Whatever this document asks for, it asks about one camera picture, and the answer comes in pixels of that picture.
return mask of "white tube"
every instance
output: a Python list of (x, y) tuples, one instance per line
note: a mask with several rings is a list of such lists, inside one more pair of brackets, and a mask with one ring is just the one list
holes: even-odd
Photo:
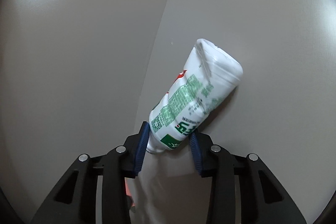
[(169, 92), (151, 111), (150, 153), (173, 150), (239, 84), (241, 65), (222, 49), (198, 39)]

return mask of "metal rivet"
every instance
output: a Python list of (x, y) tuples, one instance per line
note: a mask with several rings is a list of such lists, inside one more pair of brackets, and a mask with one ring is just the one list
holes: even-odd
[(214, 152), (219, 152), (221, 150), (221, 147), (219, 145), (213, 145), (211, 146), (211, 150)]
[(81, 154), (81, 155), (78, 157), (78, 159), (79, 159), (80, 161), (86, 161), (86, 160), (88, 159), (88, 155), (87, 155), (87, 154)]
[(118, 153), (123, 153), (126, 151), (126, 147), (125, 146), (118, 146), (116, 149), (115, 149)]
[(250, 160), (258, 160), (258, 155), (256, 155), (256, 154), (249, 154), (249, 158), (250, 158)]

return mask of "toothpaste tube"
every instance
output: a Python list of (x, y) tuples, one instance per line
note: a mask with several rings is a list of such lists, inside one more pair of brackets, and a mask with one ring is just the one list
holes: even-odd
[(241, 65), (212, 42), (198, 39), (169, 91), (151, 111), (149, 153), (173, 150), (239, 84)]

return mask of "qr code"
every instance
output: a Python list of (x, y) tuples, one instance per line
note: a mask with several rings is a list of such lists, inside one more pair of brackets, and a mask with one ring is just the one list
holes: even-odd
[(156, 133), (162, 127), (159, 115), (157, 115), (154, 118), (154, 120), (151, 122), (151, 124), (152, 124), (152, 128), (154, 130), (154, 133)]

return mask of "gray wall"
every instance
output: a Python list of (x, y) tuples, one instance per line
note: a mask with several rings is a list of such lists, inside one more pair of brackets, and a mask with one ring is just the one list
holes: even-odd
[(0, 0), (0, 185), (31, 219), (81, 153), (133, 132), (166, 0)]
[[(336, 188), (335, 26), (336, 0), (168, 0), (135, 131), (196, 39), (214, 42), (241, 63), (244, 76), (203, 131), (231, 153), (257, 153), (313, 223)], [(197, 179), (190, 157), (188, 146), (146, 156), (135, 187), (146, 193), (139, 207), (151, 223), (205, 223), (207, 208), (198, 204), (208, 201), (210, 182)]]

